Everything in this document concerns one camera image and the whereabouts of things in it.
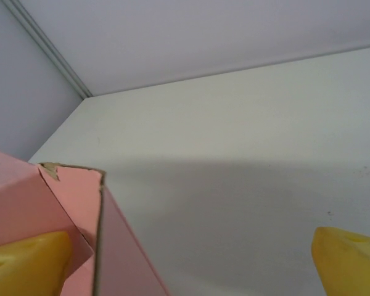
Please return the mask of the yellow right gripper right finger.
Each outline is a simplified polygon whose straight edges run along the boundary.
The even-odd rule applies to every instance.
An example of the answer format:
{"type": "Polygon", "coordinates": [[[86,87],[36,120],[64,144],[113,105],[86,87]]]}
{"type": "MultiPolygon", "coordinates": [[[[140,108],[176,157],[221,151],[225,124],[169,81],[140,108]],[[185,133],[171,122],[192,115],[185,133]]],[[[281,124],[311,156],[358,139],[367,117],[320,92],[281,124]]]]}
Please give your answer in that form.
{"type": "Polygon", "coordinates": [[[311,254],[327,295],[370,295],[369,236],[318,227],[311,254]]]}

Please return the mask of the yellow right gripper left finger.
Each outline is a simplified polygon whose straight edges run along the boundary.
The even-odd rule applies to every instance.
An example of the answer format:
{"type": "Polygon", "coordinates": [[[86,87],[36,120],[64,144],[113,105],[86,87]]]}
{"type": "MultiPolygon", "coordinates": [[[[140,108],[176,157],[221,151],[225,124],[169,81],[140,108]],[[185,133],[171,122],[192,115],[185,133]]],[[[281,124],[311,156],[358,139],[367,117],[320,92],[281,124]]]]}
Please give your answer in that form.
{"type": "Polygon", "coordinates": [[[72,257],[65,231],[0,246],[0,296],[60,295],[72,257]]]}

